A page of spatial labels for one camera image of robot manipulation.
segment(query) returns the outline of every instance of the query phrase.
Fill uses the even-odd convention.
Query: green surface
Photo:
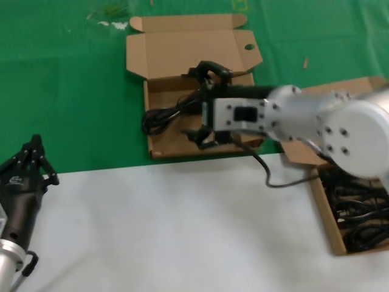
[[[389,0],[2,0],[0,161],[41,133],[59,172],[153,163],[139,130],[142,82],[125,71],[135,32],[101,20],[245,13],[264,58],[256,83],[305,87],[388,76],[388,9]],[[271,141],[262,149],[274,151]]]

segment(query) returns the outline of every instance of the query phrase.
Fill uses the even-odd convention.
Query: table
[[[41,133],[58,172],[155,163],[140,132],[142,80],[125,70],[125,37],[100,21],[244,13],[263,64],[258,85],[300,87],[388,75],[389,0],[2,0],[0,161]],[[112,7],[124,7],[112,15]],[[308,67],[303,69],[308,58]],[[267,142],[262,153],[277,151]]]
[[[273,183],[306,176],[269,155]],[[21,292],[387,291],[389,253],[334,257],[307,184],[252,158],[65,173],[44,198]]]

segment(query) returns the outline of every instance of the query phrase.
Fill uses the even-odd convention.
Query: white surface
[[[274,183],[301,178],[265,156]],[[333,257],[309,186],[252,158],[68,173],[51,187],[20,291],[387,291],[389,254]]]

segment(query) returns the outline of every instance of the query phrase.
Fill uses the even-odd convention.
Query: open cardboard box
[[[246,72],[262,62],[260,50],[251,30],[235,30],[246,22],[242,14],[132,17],[131,27],[141,33],[126,39],[126,68],[146,78],[143,83],[146,111],[174,106],[199,88],[196,80],[181,75],[202,60],[231,69],[236,76],[235,85],[254,85],[252,75]],[[241,151],[234,145],[199,150],[181,131],[200,126],[201,116],[178,117],[164,133],[148,137],[151,157]],[[254,136],[239,138],[254,148],[262,142]]]
[[[303,92],[319,94],[328,91],[344,90],[351,94],[361,94],[372,91],[373,89],[380,88],[385,84],[385,80],[380,77],[364,77],[352,80],[346,80],[342,82],[330,83],[310,88],[303,89]],[[312,175],[318,175],[324,169],[332,167],[324,160],[320,159],[313,150],[300,141],[283,142],[285,154],[291,162],[299,164],[309,164],[315,166],[312,171]],[[310,182],[312,194],[316,202],[318,211],[322,218],[322,222],[327,234],[331,249],[336,256],[344,256],[350,254],[343,242],[344,230],[340,230],[337,227],[337,222],[332,214],[331,206],[328,203],[328,199],[323,188],[320,179],[315,179]],[[356,252],[352,254],[369,253],[376,251],[383,251],[389,249],[389,241],[382,242],[376,248],[365,252]]]

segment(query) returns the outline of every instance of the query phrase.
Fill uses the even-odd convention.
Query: box flap
[[[167,24],[162,21],[170,18],[172,23],[174,19],[179,23],[172,25],[170,21],[167,21]],[[142,77],[154,79],[180,76],[186,74],[190,67],[196,67],[202,60],[214,61],[239,73],[246,72],[262,62],[253,32],[233,30],[234,27],[246,22],[245,16],[244,19],[241,15],[164,16],[139,19],[131,18],[130,23],[139,30],[146,30],[146,33],[127,37],[126,67],[127,70]],[[163,28],[156,32],[157,27],[153,29],[153,23],[151,27],[150,24],[146,25],[152,20]]]
[[[329,91],[348,91],[351,94],[362,94],[386,84],[381,77],[363,77],[341,82],[328,83],[303,89],[305,93],[320,94]],[[284,152],[291,162],[311,165],[321,165],[326,162],[320,159],[315,152],[300,141],[282,142]]]
[[[244,14],[204,14],[132,17],[129,25],[139,32],[182,32],[188,30],[235,29],[245,25]]]

